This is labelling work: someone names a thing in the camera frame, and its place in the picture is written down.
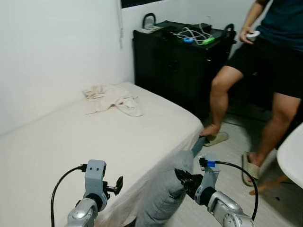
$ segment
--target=green object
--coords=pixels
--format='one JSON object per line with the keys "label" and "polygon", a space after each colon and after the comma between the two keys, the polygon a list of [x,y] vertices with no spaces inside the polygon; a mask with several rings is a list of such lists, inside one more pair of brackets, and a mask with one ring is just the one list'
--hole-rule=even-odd
{"label": "green object", "polygon": [[209,38],[209,39],[205,39],[205,40],[202,42],[202,45],[211,44],[212,42],[214,42],[214,37],[211,37],[211,38]]}

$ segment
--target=power cord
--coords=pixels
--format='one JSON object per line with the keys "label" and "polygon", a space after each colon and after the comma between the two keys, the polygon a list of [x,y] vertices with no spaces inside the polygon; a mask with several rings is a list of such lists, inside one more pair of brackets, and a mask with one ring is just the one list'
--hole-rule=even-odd
{"label": "power cord", "polygon": [[51,198],[51,223],[52,223],[52,227],[55,227],[55,218],[54,218],[54,214],[53,214],[53,202],[54,202],[54,199],[55,199],[55,194],[56,194],[56,191],[57,191],[57,188],[59,187],[59,184],[61,183],[61,181],[70,173],[76,171],[76,170],[81,170],[82,172],[86,172],[86,167],[87,167],[87,164],[82,164],[81,166],[78,166],[78,167],[75,167],[69,171],[67,171],[60,179],[59,181],[57,182],[56,186],[54,187],[53,189],[53,194],[52,194],[52,198]]}
{"label": "power cord", "polygon": [[257,214],[257,210],[258,210],[258,203],[259,203],[259,193],[258,193],[258,187],[257,187],[257,184],[256,184],[256,181],[255,179],[245,170],[243,169],[242,167],[240,166],[237,166],[233,163],[229,163],[229,162],[221,162],[221,161],[210,161],[210,160],[206,160],[205,158],[202,158],[200,159],[200,165],[201,166],[204,166],[204,167],[214,167],[215,164],[221,164],[221,165],[227,165],[227,166],[232,166],[234,168],[237,168],[239,170],[241,170],[242,172],[244,172],[252,181],[252,184],[254,185],[254,188],[255,188],[255,195],[256,195],[256,198],[255,198],[255,208],[254,208],[254,212],[251,216],[251,219],[252,220],[255,220],[255,217],[256,217],[256,214]]}
{"label": "power cord", "polygon": [[203,45],[204,40],[210,39],[213,36],[211,34],[206,33],[203,30],[201,24],[199,24],[199,28],[200,28],[202,33],[197,32],[195,30],[191,30],[188,27],[184,27],[184,28],[181,29],[181,31],[179,33],[174,34],[174,35],[176,35],[178,38],[183,39],[183,40],[184,39],[192,39],[193,41],[195,41],[195,43],[197,45]]}
{"label": "power cord", "polygon": [[257,184],[256,184],[256,181],[255,179],[245,170],[243,169],[242,167],[240,166],[237,166],[233,163],[229,163],[229,162],[220,162],[220,161],[215,161],[216,164],[221,164],[221,165],[227,165],[227,166],[232,166],[234,168],[237,168],[241,171],[243,171],[250,179],[251,179],[251,182],[252,184],[254,185],[254,188],[255,188],[255,192],[256,192],[256,198],[255,198],[255,208],[254,208],[254,212],[251,216],[251,219],[252,220],[255,220],[255,217],[256,217],[256,214],[257,214],[257,210],[258,210],[258,203],[259,203],[259,193],[258,193],[258,187],[257,187]]}

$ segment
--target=floor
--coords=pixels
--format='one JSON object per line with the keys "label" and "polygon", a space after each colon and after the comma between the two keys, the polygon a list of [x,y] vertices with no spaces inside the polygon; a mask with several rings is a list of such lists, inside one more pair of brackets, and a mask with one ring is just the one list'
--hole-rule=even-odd
{"label": "floor", "polygon": [[[261,129],[265,124],[264,120],[269,114],[261,111],[261,118],[255,116],[244,118],[236,116],[232,109],[229,113],[224,119],[221,131],[229,133],[230,139],[212,147],[204,147],[201,153],[213,152],[217,155],[217,160],[241,165],[243,152],[257,146]],[[246,214],[251,215],[255,197],[249,195],[252,188],[243,184],[241,172],[229,166],[220,166],[220,170],[216,189],[230,196],[239,203]],[[194,173],[202,173],[197,158]],[[258,184],[284,175],[276,161],[276,150],[271,152],[261,169],[261,174]],[[259,196],[255,225],[257,227],[303,227],[303,189],[288,181],[262,192]],[[219,227],[220,225],[205,207],[198,206],[187,196],[167,226]]]}

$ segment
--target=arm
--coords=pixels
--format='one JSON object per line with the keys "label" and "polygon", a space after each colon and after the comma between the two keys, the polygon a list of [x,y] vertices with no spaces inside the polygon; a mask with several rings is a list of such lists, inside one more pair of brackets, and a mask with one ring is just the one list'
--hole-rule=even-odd
{"label": "arm", "polygon": [[247,15],[247,18],[245,20],[245,23],[241,29],[240,33],[240,40],[242,42],[253,44],[253,42],[249,41],[246,38],[247,33],[252,33],[253,30],[250,28],[252,24],[260,17],[260,15],[263,13],[266,5],[269,3],[270,0],[256,0],[255,3],[250,8],[250,11]]}

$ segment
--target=bed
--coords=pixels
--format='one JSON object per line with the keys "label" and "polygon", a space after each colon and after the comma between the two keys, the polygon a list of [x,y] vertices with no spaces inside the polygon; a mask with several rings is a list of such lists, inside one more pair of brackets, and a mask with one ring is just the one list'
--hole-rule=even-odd
{"label": "bed", "polygon": [[[58,179],[90,159],[107,163],[105,180],[124,176],[118,196],[99,213],[98,226],[122,226],[135,212],[137,199],[156,166],[171,154],[190,149],[202,129],[188,111],[131,83],[144,116],[130,117],[115,107],[87,115],[80,100],[0,137],[0,226],[50,226],[50,198]],[[54,203],[55,223],[83,197],[84,174],[69,175]]]}

